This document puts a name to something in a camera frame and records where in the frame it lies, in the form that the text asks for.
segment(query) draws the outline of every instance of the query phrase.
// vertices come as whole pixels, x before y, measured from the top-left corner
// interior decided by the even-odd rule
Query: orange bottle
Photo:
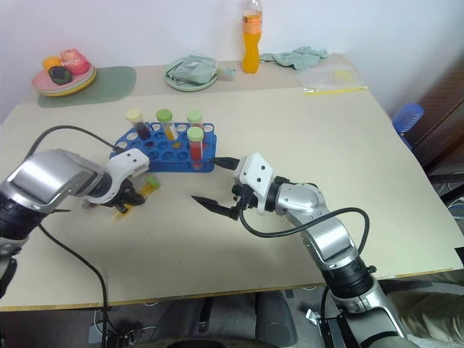
[[[247,74],[255,74],[260,66],[258,42],[260,42],[262,27],[261,0],[246,0],[242,20],[245,43],[243,69]]]

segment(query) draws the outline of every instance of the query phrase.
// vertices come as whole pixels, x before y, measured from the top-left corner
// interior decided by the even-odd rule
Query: plastic bottle
[[[247,74],[255,74],[260,66],[258,42],[260,42],[262,27],[261,0],[246,0],[242,21],[245,43],[243,69]]]
[[[195,170],[202,169],[203,164],[199,161],[203,158],[203,130],[200,127],[190,127],[187,131],[187,138],[188,146],[190,147],[192,167]]]
[[[173,122],[173,114],[169,109],[158,110],[157,119],[161,122],[161,127],[168,140],[176,140],[179,137]]]
[[[136,129],[138,136],[142,140],[147,140],[150,137],[150,130],[144,122],[144,117],[139,109],[130,109],[125,113],[125,118],[132,123]]]
[[[203,129],[203,117],[200,111],[190,110],[187,112],[187,120],[190,122],[191,127],[199,127]]]

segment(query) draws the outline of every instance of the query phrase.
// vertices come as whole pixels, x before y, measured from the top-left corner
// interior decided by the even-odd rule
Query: pink plate
[[[42,70],[32,79],[32,86],[34,86],[37,89],[40,89],[43,92],[56,92],[62,89],[69,89],[70,87],[78,85],[79,82],[88,78],[90,75],[92,75],[93,72],[94,67],[92,66],[92,64],[90,64],[90,67],[87,72],[80,75],[73,75],[71,82],[60,86],[51,80],[49,74],[45,70]]]

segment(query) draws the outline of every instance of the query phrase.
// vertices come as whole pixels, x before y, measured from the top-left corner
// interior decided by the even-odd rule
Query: test tube
[[[150,137],[150,130],[144,122],[144,117],[139,109],[130,109],[125,113],[125,118],[132,123],[140,139],[147,140]]]
[[[161,122],[161,127],[168,140],[176,140],[179,137],[173,122],[173,114],[169,109],[158,110],[157,119]]]
[[[199,127],[203,129],[203,117],[199,110],[190,110],[187,112],[187,120],[191,127]]]
[[[200,127],[190,127],[187,130],[187,138],[190,147],[192,167],[195,170],[200,170],[203,166],[200,162],[203,158],[203,130]]]

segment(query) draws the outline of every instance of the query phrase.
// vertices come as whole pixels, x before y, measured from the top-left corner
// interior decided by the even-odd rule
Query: red liquid
[[[201,163],[195,163],[201,161],[203,158],[203,142],[202,141],[191,141],[190,142],[190,156],[194,169],[201,169]]]
[[[145,123],[138,122],[133,127],[136,129],[138,136],[140,136],[140,139],[147,140],[150,137],[150,131]]]

